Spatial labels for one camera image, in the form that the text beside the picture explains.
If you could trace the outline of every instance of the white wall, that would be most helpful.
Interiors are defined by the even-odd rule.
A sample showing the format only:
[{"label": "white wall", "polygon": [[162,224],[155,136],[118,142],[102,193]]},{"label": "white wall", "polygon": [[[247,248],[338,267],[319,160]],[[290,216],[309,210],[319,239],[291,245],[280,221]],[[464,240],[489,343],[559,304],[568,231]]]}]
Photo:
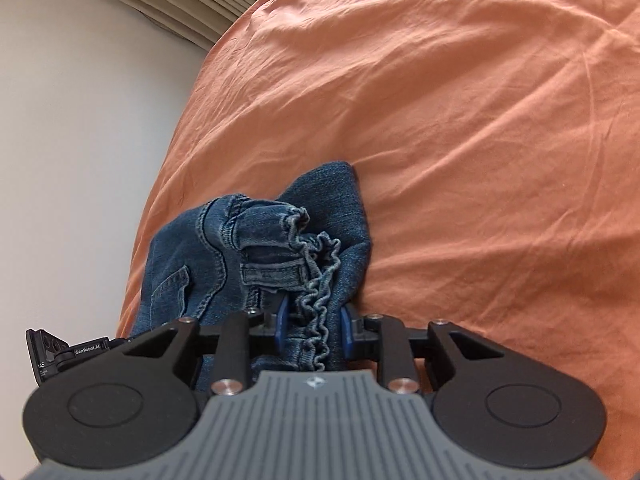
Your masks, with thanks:
[{"label": "white wall", "polygon": [[0,476],[36,465],[24,331],[113,336],[146,195],[205,52],[114,0],[0,0]]}]

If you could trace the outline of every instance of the denim fabric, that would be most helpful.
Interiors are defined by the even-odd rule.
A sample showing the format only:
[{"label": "denim fabric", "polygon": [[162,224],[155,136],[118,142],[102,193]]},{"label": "denim fabric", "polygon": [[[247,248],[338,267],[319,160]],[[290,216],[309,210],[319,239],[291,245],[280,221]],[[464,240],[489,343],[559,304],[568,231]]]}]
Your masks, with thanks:
[{"label": "denim fabric", "polygon": [[[220,323],[232,311],[261,308],[265,292],[294,300],[282,356],[260,370],[341,370],[340,308],[356,293],[370,239],[356,178],[345,162],[324,164],[276,201],[226,195],[188,210],[151,241],[131,335],[181,316]],[[208,386],[204,359],[197,389]]]}]

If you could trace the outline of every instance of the wrinkled orange fabric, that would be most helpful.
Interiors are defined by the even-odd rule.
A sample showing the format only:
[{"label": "wrinkled orange fabric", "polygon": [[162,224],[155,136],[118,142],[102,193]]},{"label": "wrinkled orange fabric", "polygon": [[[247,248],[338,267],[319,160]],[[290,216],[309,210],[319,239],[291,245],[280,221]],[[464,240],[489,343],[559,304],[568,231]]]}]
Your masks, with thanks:
[{"label": "wrinkled orange fabric", "polygon": [[590,384],[595,463],[640,469],[640,0],[259,0],[213,48],[136,237],[354,165],[358,305],[445,317]]}]

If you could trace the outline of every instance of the metal screw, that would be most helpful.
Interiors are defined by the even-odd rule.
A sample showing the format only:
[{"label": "metal screw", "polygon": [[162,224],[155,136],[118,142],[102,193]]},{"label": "metal screw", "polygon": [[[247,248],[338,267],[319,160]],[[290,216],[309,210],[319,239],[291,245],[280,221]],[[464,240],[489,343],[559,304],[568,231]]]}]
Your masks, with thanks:
[{"label": "metal screw", "polygon": [[220,379],[211,385],[211,391],[216,395],[237,395],[243,389],[242,383],[235,379]]},{"label": "metal screw", "polygon": [[396,394],[406,395],[417,392],[420,389],[420,384],[408,377],[400,377],[389,381],[386,387]]}]

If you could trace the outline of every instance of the logo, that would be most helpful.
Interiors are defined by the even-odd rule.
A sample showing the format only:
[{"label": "logo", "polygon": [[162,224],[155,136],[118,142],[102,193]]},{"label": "logo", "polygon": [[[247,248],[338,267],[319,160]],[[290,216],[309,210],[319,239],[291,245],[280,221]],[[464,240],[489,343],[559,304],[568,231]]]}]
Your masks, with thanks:
[{"label": "logo", "polygon": [[93,346],[87,346],[85,348],[81,348],[79,350],[75,351],[76,355],[80,355],[83,354],[85,352],[90,352],[91,350],[99,350],[100,349],[100,345],[93,345]]},{"label": "logo", "polygon": [[326,381],[322,377],[318,376],[309,377],[305,382],[314,390],[322,388],[326,384]]}]

